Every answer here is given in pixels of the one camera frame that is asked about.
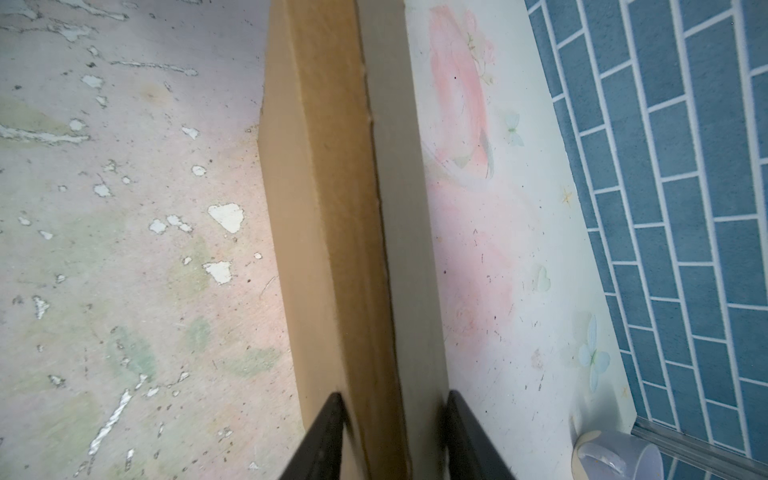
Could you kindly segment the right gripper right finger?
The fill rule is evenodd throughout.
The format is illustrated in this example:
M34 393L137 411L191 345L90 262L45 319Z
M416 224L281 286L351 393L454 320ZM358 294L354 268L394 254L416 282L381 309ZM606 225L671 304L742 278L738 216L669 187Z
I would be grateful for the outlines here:
M449 478L456 480L514 480L463 396L451 390L445 409L445 445Z

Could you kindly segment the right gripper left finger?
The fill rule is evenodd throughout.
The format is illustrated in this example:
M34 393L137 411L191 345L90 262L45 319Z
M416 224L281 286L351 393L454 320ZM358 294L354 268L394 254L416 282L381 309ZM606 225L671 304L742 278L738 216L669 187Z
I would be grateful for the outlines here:
M279 479L339 480L345 423L343 397L331 393Z

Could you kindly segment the brown cardboard paper box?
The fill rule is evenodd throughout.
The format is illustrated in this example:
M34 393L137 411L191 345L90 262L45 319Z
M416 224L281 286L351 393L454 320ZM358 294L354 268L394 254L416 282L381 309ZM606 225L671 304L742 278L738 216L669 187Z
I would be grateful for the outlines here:
M275 1L259 131L303 421L345 479L441 479L447 365L401 1Z

